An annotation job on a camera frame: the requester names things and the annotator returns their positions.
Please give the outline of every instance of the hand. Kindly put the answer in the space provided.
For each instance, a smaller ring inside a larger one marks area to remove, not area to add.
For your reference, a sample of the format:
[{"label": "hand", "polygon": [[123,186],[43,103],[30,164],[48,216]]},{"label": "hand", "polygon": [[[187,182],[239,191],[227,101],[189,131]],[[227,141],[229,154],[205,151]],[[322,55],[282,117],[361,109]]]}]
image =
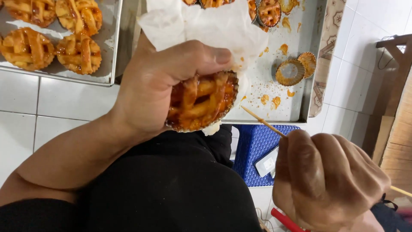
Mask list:
[{"label": "hand", "polygon": [[115,127],[120,134],[131,137],[143,134],[145,140],[167,130],[164,122],[172,87],[196,73],[207,75],[229,69],[231,59],[228,49],[195,40],[156,52],[142,33],[123,74],[117,101],[109,112]]},{"label": "hand", "polygon": [[342,136],[295,130],[280,140],[273,202],[305,229],[351,227],[390,185],[369,156]]}]

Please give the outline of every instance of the white tile floor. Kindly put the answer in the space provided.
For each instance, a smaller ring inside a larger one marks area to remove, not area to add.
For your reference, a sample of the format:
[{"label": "white tile floor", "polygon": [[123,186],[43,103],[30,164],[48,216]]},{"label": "white tile floor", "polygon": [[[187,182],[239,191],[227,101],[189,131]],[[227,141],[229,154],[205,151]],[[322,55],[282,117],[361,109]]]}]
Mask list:
[{"label": "white tile floor", "polygon": [[[322,112],[302,126],[311,135],[341,134],[362,144],[383,75],[375,68],[375,42],[412,33],[412,1],[347,0]],[[118,86],[82,85],[0,71],[0,185],[41,145],[106,113]],[[233,133],[235,151],[239,133]],[[270,187],[250,188],[255,206],[270,216]]]}]

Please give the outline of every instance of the blue plastic stool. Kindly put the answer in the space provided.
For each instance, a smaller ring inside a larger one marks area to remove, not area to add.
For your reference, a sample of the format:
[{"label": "blue plastic stool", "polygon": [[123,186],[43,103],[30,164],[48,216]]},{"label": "blue plastic stool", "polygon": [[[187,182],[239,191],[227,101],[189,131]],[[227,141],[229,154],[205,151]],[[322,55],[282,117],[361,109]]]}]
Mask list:
[{"label": "blue plastic stool", "polygon": [[[239,142],[233,165],[248,187],[273,185],[269,174],[259,176],[255,162],[279,144],[280,136],[265,125],[234,125],[239,129]],[[293,125],[274,125],[283,134],[300,129]]]}]

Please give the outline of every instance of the fingernail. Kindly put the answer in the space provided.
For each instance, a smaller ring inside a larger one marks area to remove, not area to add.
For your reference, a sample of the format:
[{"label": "fingernail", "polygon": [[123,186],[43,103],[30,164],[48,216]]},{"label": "fingernail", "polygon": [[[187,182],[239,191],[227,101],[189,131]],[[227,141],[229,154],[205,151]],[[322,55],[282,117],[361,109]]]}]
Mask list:
[{"label": "fingernail", "polygon": [[215,48],[215,61],[218,64],[226,64],[232,58],[232,53],[226,48]]}]

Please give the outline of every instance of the white paper towel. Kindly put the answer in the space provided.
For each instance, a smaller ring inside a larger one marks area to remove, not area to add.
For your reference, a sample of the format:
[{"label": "white paper towel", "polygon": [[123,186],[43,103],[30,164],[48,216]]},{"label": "white paper towel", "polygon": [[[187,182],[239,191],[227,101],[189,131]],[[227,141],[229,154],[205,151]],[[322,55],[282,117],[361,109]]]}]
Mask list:
[{"label": "white paper towel", "polygon": [[[229,49],[239,79],[234,107],[239,106],[250,89],[245,71],[269,41],[266,32],[251,24],[246,0],[208,9],[199,5],[187,6],[182,0],[147,0],[147,13],[138,23],[157,51],[188,40]],[[207,131],[207,134],[213,134],[213,131]]]}]

